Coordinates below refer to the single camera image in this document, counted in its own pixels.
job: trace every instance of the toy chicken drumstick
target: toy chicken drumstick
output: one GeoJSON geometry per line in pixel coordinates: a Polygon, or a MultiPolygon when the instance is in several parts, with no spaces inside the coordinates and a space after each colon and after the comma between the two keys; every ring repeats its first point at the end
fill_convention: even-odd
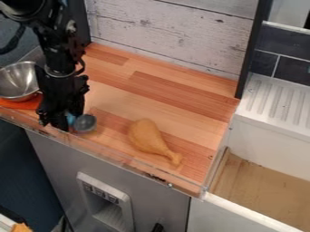
{"type": "Polygon", "coordinates": [[[175,166],[178,166],[182,160],[181,154],[167,147],[154,121],[149,119],[135,121],[129,128],[128,136],[137,150],[165,156],[175,166]]]}

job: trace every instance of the cable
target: cable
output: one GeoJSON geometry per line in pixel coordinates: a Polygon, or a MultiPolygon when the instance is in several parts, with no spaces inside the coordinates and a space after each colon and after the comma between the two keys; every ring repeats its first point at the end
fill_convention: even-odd
{"type": "Polygon", "coordinates": [[[9,43],[7,43],[5,47],[0,48],[0,54],[10,53],[12,50],[14,50],[17,47],[19,40],[24,35],[24,31],[25,31],[25,26],[20,24],[17,31],[15,32],[15,35],[9,41],[9,43]]]}

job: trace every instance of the stainless steel bowl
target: stainless steel bowl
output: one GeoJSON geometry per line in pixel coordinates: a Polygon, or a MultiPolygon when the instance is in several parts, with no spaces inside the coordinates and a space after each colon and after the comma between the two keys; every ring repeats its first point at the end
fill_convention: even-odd
{"type": "Polygon", "coordinates": [[[32,99],[39,91],[34,62],[20,62],[0,70],[0,98],[12,102],[32,99]]]}

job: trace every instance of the wooden wall panel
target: wooden wall panel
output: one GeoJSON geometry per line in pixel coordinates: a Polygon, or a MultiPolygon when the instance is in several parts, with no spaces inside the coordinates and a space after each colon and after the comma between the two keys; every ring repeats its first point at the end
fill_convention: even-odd
{"type": "Polygon", "coordinates": [[[227,6],[224,14],[158,0],[85,3],[93,41],[237,79],[253,20],[229,15],[236,1],[218,0],[227,6]]]}
{"type": "Polygon", "coordinates": [[[155,0],[254,19],[258,0],[155,0]]]}

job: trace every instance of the black robotic arm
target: black robotic arm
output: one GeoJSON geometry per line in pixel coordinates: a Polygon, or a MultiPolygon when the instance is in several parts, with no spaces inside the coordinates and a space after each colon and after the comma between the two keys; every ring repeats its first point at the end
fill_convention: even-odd
{"type": "Polygon", "coordinates": [[[89,91],[84,71],[84,45],[76,36],[77,27],[68,8],[59,0],[0,0],[0,13],[31,27],[44,51],[44,69],[36,67],[43,100],[37,109],[39,122],[69,130],[67,115],[83,113],[84,94],[89,91]],[[75,70],[80,63],[82,69],[75,70]]]}

